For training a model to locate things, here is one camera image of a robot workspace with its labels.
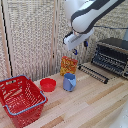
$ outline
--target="woven wall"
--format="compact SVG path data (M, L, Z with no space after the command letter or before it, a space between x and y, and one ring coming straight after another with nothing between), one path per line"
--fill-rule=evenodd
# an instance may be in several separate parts
M108 26L113 28L127 28L128 26L128 0L125 0L122 4L117 6L102 19L100 19L95 25ZM94 34L89 39L89 47L86 53L86 62L91 61L93 51L96 47L96 41L106 39L110 37L123 39L125 35L125 29L107 29L107 28L95 28Z
M100 39L117 37L123 39L126 30L110 30L104 28L95 28L94 34L89 39L89 47L86 49L81 45L77 46L78 55L65 51L63 47L63 38L70 32L67 20L64 14L64 0L59 1L57 39L55 40L56 49L53 50L53 26L56 21L54 7L58 0L4 0L7 2L6 15L9 15L12 36L11 55L13 54L14 62L13 72L15 75L24 74L32 80L38 80L50 75L50 67L54 68L52 74L58 73L61 66L62 56L68 56L78 60L78 63L91 61L95 42ZM128 0L116 7L96 25L109 27L127 27L128 25ZM0 59L4 65L4 55Z
M3 22L2 7L0 6L0 80L11 77L10 63L7 42L5 37L5 27Z
M32 80L49 76L54 1L6 0L17 75Z
M2 33L0 29L0 80L8 78L6 56L4 52L3 42L2 42Z

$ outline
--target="light wood surface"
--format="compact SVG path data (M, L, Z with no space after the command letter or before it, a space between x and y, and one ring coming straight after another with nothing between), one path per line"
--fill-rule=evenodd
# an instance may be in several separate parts
M25 128L109 128L128 100L128 81L113 77L108 84L77 70L77 84L73 92L63 89L63 76L55 74L53 92L44 92L48 98L41 117ZM35 84L40 88L40 80ZM0 128L15 128L0 105Z

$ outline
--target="red basket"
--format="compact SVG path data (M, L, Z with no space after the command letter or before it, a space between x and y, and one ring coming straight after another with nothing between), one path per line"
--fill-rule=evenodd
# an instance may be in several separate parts
M26 76L0 81L0 101L17 128L39 119L47 97Z

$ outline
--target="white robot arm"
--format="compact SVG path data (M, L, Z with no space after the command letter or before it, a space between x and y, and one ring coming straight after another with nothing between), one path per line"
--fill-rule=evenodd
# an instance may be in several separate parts
M71 51L94 32L94 24L125 0L66 0L64 10L72 32L65 36L64 46Z

